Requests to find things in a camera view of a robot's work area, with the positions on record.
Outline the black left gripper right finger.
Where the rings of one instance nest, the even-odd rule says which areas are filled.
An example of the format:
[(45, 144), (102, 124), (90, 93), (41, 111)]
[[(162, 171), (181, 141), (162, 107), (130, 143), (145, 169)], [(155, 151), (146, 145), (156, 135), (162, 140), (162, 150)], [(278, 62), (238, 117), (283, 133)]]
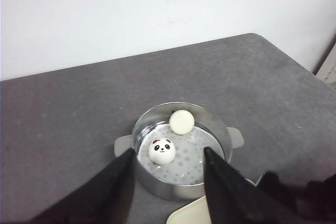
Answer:
[(248, 182), (210, 147), (204, 148), (203, 170), (212, 223), (307, 223)]

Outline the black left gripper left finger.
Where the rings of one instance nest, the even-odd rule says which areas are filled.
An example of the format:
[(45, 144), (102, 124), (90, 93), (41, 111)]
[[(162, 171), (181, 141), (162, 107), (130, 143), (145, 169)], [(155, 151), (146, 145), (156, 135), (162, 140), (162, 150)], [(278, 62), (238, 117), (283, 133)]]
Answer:
[(29, 223), (127, 223), (135, 188), (135, 151), (126, 150)]

